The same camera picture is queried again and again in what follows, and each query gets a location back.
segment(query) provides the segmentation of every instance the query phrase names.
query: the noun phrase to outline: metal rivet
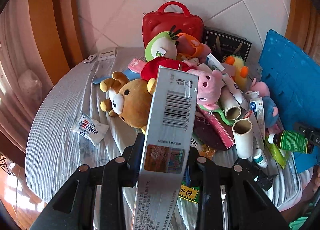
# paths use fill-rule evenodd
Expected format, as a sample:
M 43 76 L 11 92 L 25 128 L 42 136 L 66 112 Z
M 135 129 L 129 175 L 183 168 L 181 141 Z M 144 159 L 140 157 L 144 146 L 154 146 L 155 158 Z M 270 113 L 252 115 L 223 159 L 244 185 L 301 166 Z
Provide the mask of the metal rivet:
M 242 171 L 242 167 L 240 165 L 235 165 L 233 166 L 233 169 L 236 171 L 236 172 L 241 172 Z
M 116 163 L 123 163 L 125 161 L 124 157 L 117 157 L 116 158 Z
M 205 163 L 205 162 L 207 161 L 207 158 L 200 156 L 200 157 L 197 159 L 197 161 L 198 161 L 199 163 Z
M 89 166 L 88 165 L 81 165 L 80 167 L 79 167 L 79 171 L 80 172 L 84 172 L 84 171 L 87 171 L 89 169 Z

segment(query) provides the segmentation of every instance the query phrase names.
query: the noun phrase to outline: wet wipes packet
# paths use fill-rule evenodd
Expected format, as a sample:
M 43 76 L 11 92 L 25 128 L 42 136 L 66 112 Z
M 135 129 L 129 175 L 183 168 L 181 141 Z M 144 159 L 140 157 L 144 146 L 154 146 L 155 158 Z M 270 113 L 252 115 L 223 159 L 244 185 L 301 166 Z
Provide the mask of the wet wipes packet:
M 76 132 L 81 136 L 89 139 L 97 148 L 99 142 L 102 141 L 109 125 L 102 124 L 81 112 L 71 127 L 71 132 Z

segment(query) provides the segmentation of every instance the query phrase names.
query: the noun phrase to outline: black wire rack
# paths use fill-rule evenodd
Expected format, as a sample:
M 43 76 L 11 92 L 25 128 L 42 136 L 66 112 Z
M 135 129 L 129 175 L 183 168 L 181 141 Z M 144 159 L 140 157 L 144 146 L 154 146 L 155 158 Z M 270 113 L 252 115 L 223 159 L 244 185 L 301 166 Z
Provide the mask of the black wire rack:
M 0 153 L 0 168 L 2 170 L 4 170 L 5 173 L 9 174 L 9 175 L 14 175 L 12 172 L 10 172 L 7 163 L 5 162 L 5 160 L 7 160 L 6 157 L 4 157 L 1 153 Z

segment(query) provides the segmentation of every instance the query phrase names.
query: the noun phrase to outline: green bottle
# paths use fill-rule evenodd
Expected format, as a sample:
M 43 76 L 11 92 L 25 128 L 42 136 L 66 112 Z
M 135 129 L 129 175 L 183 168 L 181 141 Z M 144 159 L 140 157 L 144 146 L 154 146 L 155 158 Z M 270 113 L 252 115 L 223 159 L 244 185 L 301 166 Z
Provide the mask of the green bottle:
M 314 145 L 308 142 L 300 133 L 295 131 L 282 131 L 279 134 L 271 133 L 268 141 L 270 144 L 275 144 L 279 149 L 298 152 L 298 153 L 312 153 Z

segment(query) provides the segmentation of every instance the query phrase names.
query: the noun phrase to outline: wooden floor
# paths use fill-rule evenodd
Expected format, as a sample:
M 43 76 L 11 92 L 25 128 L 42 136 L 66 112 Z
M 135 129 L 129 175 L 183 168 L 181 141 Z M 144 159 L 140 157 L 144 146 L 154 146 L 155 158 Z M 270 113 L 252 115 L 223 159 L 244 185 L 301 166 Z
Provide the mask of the wooden floor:
M 17 189 L 17 177 L 8 175 L 0 168 L 0 199 L 5 205 L 14 221 L 22 230 L 29 229 L 45 207 L 45 203 L 39 199 L 23 180 L 24 169 L 15 166 L 14 172 L 19 174 Z

